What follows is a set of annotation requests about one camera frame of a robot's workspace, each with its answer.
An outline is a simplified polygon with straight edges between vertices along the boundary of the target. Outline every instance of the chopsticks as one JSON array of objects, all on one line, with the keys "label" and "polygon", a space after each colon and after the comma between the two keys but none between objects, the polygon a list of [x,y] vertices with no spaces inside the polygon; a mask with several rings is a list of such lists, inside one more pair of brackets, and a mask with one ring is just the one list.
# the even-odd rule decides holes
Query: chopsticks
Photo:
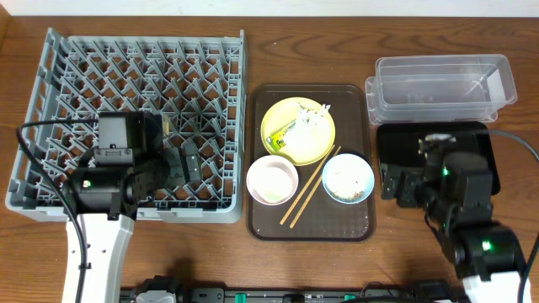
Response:
[{"label": "chopsticks", "polygon": [[[337,148],[337,151],[335,151],[335,153],[332,155],[332,157],[335,157],[337,156],[337,154],[339,153],[340,151],[340,146],[339,148]],[[311,178],[313,176],[315,176],[317,174],[318,170],[316,172],[314,172],[314,174],[311,176]],[[300,215],[302,215],[303,211],[305,210],[305,208],[307,207],[307,204],[309,204],[309,201],[311,200],[312,196],[314,195],[314,192],[317,190],[318,188],[318,185],[320,185],[320,183],[322,182],[322,175],[320,175],[320,177],[318,178],[318,181],[316,182],[316,184],[314,184],[314,187],[311,189],[311,192],[309,193],[309,195],[307,196],[307,198],[305,199],[305,202],[303,202],[303,205],[302,207],[300,208],[300,211],[297,212],[296,214],[296,217],[294,218],[294,220],[292,221],[292,223],[290,224],[290,228],[294,228],[294,225],[296,224],[297,220],[300,218]]]},{"label": "chopsticks", "polygon": [[288,216],[290,215],[290,213],[294,210],[294,208],[296,207],[297,205],[297,202],[300,201],[300,199],[302,198],[303,194],[305,194],[305,192],[307,191],[307,188],[309,187],[309,185],[311,185],[311,182],[313,181],[314,177],[316,177],[318,171],[320,170],[320,168],[323,166],[323,164],[326,162],[326,159],[328,158],[329,156],[329,153],[335,148],[335,145],[331,145],[331,149],[328,151],[328,153],[326,154],[326,156],[324,156],[322,158],[322,161],[318,164],[318,167],[317,169],[314,171],[314,173],[312,173],[312,176],[309,178],[309,180],[307,181],[307,183],[305,183],[305,186],[303,187],[302,191],[300,192],[299,195],[297,195],[297,198],[294,200],[294,203],[292,203],[292,205],[290,206],[290,208],[288,209],[288,211],[286,212],[285,216],[283,217],[283,219],[280,221],[280,224],[283,225],[285,224],[285,221],[286,219],[288,219]]}]

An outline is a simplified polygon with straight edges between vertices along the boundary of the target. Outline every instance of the brown tray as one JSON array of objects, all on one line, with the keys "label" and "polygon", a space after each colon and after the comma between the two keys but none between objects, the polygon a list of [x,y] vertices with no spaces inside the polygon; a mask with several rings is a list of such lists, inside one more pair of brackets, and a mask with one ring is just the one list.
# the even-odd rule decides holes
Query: brown tray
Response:
[{"label": "brown tray", "polygon": [[[256,159],[269,155],[262,144],[260,125],[270,107],[284,98],[304,97],[320,104],[330,104],[329,113],[335,122],[335,146],[342,146],[340,153],[354,153],[371,163],[369,125],[366,115],[365,94],[352,85],[290,85],[268,84],[258,88],[252,97],[254,107],[251,130],[253,149],[252,164]],[[279,224],[319,162],[296,167],[300,183],[296,195],[282,205],[262,205],[251,196],[248,200],[248,229],[265,241],[338,241],[361,242],[368,239],[376,228],[373,195],[357,205],[343,205],[331,199],[320,184],[296,226],[289,226],[297,211],[316,183],[318,172],[307,192],[291,212],[284,225]]]}]

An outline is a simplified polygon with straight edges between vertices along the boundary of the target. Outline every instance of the dish rack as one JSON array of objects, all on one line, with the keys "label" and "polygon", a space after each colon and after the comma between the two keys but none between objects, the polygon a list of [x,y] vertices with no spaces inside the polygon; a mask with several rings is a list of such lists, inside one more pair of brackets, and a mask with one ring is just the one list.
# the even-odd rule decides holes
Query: dish rack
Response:
[{"label": "dish rack", "polygon": [[[25,122],[97,119],[102,111],[160,114],[172,126],[165,148],[195,143],[203,180],[158,190],[141,201],[137,219],[232,223],[243,207],[246,81],[242,30],[239,38],[64,38],[49,29]],[[23,135],[60,187],[80,156],[98,145],[95,125],[42,125]],[[20,150],[6,206],[37,221],[67,220]]]}]

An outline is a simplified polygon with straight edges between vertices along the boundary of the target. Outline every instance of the plastic bin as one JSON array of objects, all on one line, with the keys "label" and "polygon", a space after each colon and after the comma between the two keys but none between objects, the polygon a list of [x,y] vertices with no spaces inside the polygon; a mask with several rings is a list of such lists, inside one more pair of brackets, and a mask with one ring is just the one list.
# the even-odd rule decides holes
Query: plastic bin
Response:
[{"label": "plastic bin", "polygon": [[381,58],[366,81],[372,124],[476,120],[492,122],[516,102],[515,81],[502,55]]},{"label": "plastic bin", "polygon": [[[168,120],[167,147],[194,142],[203,181],[160,189],[138,220],[232,223],[241,217],[247,53],[238,38],[88,37],[49,29],[26,122],[97,118],[101,111],[149,111]],[[60,185],[97,146],[91,125],[24,129],[30,150]],[[57,197],[18,150],[8,209],[38,221],[66,221]]]}]

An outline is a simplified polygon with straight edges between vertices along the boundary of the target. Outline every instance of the green led light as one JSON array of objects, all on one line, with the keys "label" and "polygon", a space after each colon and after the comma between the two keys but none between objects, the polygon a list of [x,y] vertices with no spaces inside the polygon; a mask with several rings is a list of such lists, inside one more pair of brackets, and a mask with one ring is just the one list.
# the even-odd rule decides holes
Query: green led light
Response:
[{"label": "green led light", "polygon": [[489,241],[483,241],[483,243],[481,243],[483,245],[483,250],[485,252],[489,251],[489,250],[492,250],[492,243],[489,242]]}]

